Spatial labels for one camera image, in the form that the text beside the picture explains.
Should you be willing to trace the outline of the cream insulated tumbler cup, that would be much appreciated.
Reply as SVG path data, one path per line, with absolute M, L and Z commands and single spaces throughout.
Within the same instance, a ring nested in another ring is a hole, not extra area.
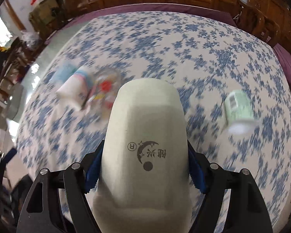
M 92 212 L 102 232 L 188 232 L 188 144 L 177 90 L 124 84 L 111 111 Z

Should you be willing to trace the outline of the small green ceramic cup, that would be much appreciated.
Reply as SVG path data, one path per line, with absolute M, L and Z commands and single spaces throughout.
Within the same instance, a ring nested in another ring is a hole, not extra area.
M 224 101 L 227 130 L 233 135 L 245 135 L 258 127 L 251 101 L 243 90 L 232 91 Z

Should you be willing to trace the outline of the white paper cup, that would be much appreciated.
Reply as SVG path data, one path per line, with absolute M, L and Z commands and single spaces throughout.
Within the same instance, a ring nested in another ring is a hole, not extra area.
M 84 103 L 94 86 L 94 74 L 86 66 L 76 70 L 56 91 L 57 97 L 77 111 L 82 110 Z

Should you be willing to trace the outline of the clear plastic cup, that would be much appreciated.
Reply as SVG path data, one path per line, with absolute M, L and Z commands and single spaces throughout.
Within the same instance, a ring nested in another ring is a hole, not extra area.
M 54 86 L 63 85 L 77 69 L 75 64 L 69 62 L 61 64 L 50 79 L 50 83 Z

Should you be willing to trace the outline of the blue floral tablecloth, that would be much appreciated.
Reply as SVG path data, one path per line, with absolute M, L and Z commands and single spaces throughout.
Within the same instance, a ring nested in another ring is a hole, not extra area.
M 291 93 L 272 48 L 209 18 L 172 12 L 100 16 L 57 53 L 23 112 L 16 146 L 29 175 L 81 160 L 107 125 L 61 106 L 50 79 L 69 62 L 93 73 L 113 68 L 124 82 L 157 78 L 179 92 L 192 146 L 227 170 L 248 168 L 276 224 L 291 187 Z M 259 125 L 245 135 L 227 130 L 224 101 L 243 90 Z

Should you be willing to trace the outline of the purple sofa cushion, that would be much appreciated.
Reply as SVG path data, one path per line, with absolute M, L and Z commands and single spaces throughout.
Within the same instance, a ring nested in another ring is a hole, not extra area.
M 121 6 L 116 6 L 116 7 L 110 7 L 107 9 L 97 10 L 97 11 L 93 11 L 93 12 L 78 16 L 75 19 L 73 19 L 72 21 L 70 21 L 61 30 L 58 30 L 57 32 L 52 33 L 47 38 L 46 44 L 49 44 L 50 40 L 53 38 L 53 36 L 58 35 L 60 31 L 65 30 L 66 28 L 72 27 L 73 25 L 77 25 L 80 23 L 90 21 L 90 20 L 97 18 L 97 17 L 100 17 L 100 16 L 119 14 L 119 13 L 150 12 L 150 11 L 176 12 L 176 13 L 196 15 L 196 16 L 201 16 L 201 17 L 205 17 L 205 18 L 210 18 L 210 19 L 237 27 L 236 23 L 232 19 L 232 16 L 228 12 L 221 12 L 218 10 L 207 9 L 207 8 L 203 8 L 203 7 L 193 6 L 193 5 L 184 5 L 184 4 L 140 3 L 140 4 L 130 4 L 130 5 L 121 5 Z

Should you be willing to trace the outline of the stacked cardboard boxes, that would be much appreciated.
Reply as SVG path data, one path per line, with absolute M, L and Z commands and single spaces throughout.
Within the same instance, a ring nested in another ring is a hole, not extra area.
M 28 19 L 34 31 L 46 40 L 67 22 L 63 0 L 31 0 Z

